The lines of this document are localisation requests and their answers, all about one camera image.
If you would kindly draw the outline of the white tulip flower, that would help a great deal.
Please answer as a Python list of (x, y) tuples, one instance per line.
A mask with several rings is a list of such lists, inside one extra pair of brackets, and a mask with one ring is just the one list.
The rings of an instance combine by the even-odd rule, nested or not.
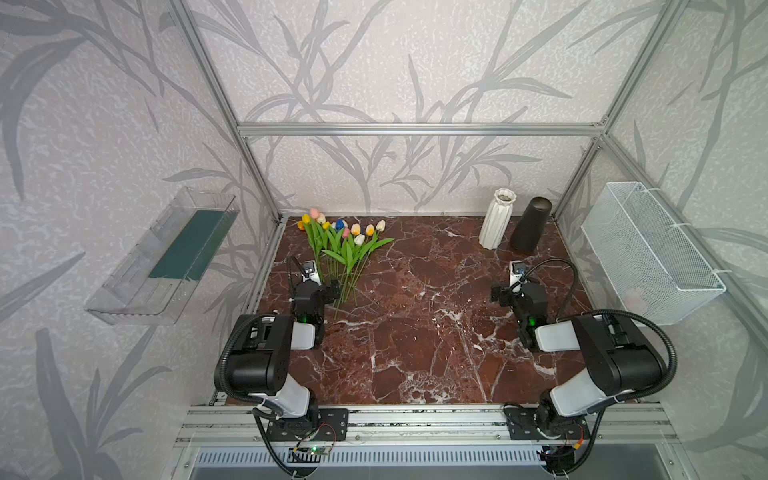
[(329, 257), (341, 265), (341, 304), (346, 303), (352, 295), (372, 254), (393, 241), (394, 238), (379, 239), (377, 232), (371, 236), (349, 234), (340, 241), (338, 247), (325, 250)]

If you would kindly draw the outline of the blue tulip flower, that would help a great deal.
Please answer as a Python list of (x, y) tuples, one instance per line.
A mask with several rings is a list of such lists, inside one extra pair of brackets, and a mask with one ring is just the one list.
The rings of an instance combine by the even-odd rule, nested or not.
[(332, 251), (340, 258), (343, 265), (347, 265), (346, 239), (349, 235), (347, 224), (344, 220), (337, 220), (334, 225), (334, 234), (332, 237)]

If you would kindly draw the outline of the white ribbed ceramic vase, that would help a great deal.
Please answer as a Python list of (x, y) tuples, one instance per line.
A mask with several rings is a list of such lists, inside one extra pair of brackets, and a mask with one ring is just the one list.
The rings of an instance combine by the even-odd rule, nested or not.
[(479, 243), (483, 248), (494, 250), (500, 245), (516, 198), (515, 192), (508, 188), (499, 188), (494, 192), (479, 235)]

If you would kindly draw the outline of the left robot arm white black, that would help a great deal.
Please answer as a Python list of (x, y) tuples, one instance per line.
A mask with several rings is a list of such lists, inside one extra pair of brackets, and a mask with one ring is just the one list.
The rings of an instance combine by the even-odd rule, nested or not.
[(289, 373), (291, 353), (318, 349), (325, 334), (325, 307), (340, 298), (336, 280), (320, 285), (304, 280), (294, 287), (287, 314), (247, 314), (238, 318), (214, 373), (217, 391), (254, 406), (267, 421), (319, 422), (315, 394)]

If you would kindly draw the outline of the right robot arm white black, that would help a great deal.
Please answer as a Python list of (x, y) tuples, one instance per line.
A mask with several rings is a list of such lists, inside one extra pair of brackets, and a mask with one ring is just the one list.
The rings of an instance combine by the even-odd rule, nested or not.
[(492, 286), (490, 298), (512, 310), (518, 337), (528, 350), (576, 351), (584, 361), (584, 368), (572, 378), (543, 392), (537, 406), (504, 406), (514, 439), (587, 435), (587, 415), (653, 395), (677, 372), (671, 339), (655, 323), (632, 312), (599, 309), (550, 322), (544, 287), (520, 281)]

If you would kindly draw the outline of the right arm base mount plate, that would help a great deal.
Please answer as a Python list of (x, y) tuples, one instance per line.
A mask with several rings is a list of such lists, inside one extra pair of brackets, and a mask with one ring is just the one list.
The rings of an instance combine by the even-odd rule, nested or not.
[(584, 416), (563, 417), (546, 406), (524, 407), (508, 403), (502, 407), (511, 440), (576, 442), (591, 438)]

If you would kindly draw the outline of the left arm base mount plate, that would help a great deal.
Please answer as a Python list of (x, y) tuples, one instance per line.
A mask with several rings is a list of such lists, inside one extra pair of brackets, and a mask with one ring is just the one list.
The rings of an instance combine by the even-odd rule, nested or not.
[(307, 437), (313, 441), (343, 441), (349, 414), (346, 408), (310, 410), (302, 417), (270, 421), (266, 435), (270, 441), (298, 441)]

